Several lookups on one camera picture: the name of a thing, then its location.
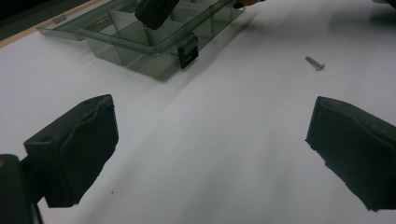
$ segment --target transparent plastic container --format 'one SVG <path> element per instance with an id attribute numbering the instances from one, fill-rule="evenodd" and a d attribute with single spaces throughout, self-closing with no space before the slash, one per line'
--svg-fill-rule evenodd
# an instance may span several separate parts
<path id="1" fill-rule="evenodd" d="M 135 0 L 104 0 L 38 30 L 42 35 L 85 38 L 96 57 L 166 81 L 243 12 L 233 9 L 233 2 L 180 0 L 163 26 L 153 31 L 134 16 Z"/>

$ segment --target white table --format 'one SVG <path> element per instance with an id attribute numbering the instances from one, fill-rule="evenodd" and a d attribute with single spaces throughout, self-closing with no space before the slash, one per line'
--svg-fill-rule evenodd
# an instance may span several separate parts
<path id="1" fill-rule="evenodd" d="M 320 95 L 396 124 L 395 17 L 369 0 L 269 0 L 167 83 L 33 33 L 0 49 L 0 154 L 23 159 L 30 136 L 110 93 L 116 152 L 79 205 L 39 203 L 46 223 L 394 223 L 304 140 Z"/>

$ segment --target screw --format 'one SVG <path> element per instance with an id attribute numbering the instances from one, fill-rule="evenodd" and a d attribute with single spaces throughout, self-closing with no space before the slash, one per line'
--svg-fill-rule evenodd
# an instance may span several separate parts
<path id="1" fill-rule="evenodd" d="M 313 58 L 311 58 L 309 56 L 306 56 L 305 58 L 307 61 L 312 63 L 317 68 L 318 71 L 321 71 L 324 69 L 324 66 L 325 66 L 324 64 L 318 63 L 317 61 L 315 61 Z"/>

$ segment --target table surface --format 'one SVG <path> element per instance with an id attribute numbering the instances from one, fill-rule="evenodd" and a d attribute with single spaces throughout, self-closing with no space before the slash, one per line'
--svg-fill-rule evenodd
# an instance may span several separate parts
<path id="1" fill-rule="evenodd" d="M 35 32 L 0 49 L 0 154 L 21 160 L 30 136 L 109 93 L 116 152 L 79 205 L 39 203 L 46 223 L 394 223 L 305 138 L 318 96 L 396 124 L 395 19 L 369 0 L 267 1 L 166 83 Z"/>

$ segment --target bolt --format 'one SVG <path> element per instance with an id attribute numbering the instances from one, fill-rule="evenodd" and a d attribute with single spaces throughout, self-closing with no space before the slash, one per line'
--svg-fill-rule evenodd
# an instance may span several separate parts
<path id="1" fill-rule="evenodd" d="M 324 64 L 318 63 L 317 61 L 315 61 L 313 58 L 306 56 L 305 57 L 307 61 L 309 61 L 310 63 L 312 63 L 312 65 L 314 65 L 318 71 L 321 71 L 324 69 Z"/>

